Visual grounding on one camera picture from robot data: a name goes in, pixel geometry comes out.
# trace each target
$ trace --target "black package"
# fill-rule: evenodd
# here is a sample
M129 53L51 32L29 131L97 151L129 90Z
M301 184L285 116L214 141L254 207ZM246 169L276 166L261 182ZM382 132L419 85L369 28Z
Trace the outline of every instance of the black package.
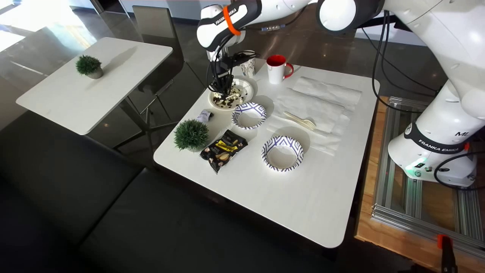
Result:
M248 146L248 141L234 134L232 131L226 131L225 135L216 140L211 146L205 148L201 152L201 157L210 161L211 167L216 173L229 163L229 160L240 151Z

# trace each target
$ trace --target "black and white bowl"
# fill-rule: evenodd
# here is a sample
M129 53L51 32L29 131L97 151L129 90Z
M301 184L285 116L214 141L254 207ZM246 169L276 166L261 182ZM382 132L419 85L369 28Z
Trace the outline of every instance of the black and white bowl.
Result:
M255 102L238 107L232 114L232 122L241 129L255 129L267 119L267 111Z
M304 161L304 148L285 135L275 137L263 146L264 163L276 172L291 172Z

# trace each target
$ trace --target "white cup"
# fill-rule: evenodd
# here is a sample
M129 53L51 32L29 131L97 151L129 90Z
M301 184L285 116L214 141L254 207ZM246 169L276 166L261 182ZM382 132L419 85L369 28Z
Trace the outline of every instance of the white cup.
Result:
M251 60L241 64L243 76L254 78L257 73L255 50L245 50L245 55L251 57Z
M288 79L293 73L293 64L287 63L284 55L273 55L267 60L270 84L278 85Z

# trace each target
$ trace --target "red cup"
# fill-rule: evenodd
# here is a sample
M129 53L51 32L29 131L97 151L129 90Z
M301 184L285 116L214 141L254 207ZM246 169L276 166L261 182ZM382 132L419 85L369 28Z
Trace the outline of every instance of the red cup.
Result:
M269 78L272 84L281 84L295 73L293 64L284 55L273 55L267 60Z

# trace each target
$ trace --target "white bowl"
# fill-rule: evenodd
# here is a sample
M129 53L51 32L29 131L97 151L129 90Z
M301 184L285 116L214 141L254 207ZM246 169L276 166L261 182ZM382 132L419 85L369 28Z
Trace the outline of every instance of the white bowl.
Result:
M290 172L304 161L304 148L288 137L275 137L263 146L264 163L276 172Z
M217 110L235 110L243 104L248 104L254 99L254 87L248 81L235 78L226 101L222 101L222 94L211 93L210 104Z
M238 107L232 114L232 122L241 129L255 129L267 119L267 111L255 104L245 104Z

